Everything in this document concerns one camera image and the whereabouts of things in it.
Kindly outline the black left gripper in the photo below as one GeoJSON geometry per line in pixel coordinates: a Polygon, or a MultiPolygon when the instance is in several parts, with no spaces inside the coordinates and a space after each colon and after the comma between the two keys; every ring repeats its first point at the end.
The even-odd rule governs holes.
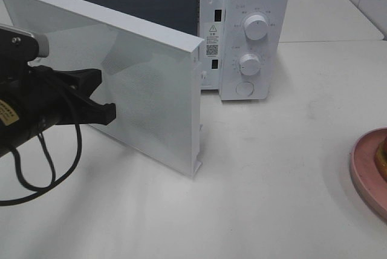
{"type": "Polygon", "coordinates": [[[18,90],[18,126],[25,132],[43,132],[54,125],[108,125],[116,119],[115,103],[99,104],[92,94],[102,83],[95,68],[59,71],[28,66],[18,90]]]}

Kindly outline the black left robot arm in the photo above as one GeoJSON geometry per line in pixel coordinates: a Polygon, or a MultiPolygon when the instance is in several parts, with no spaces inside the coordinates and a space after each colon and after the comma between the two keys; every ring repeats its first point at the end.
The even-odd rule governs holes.
{"type": "Polygon", "coordinates": [[[43,65],[2,76],[1,155],[54,125],[111,123],[116,105],[91,100],[101,83],[98,69],[57,71],[43,65]]]}

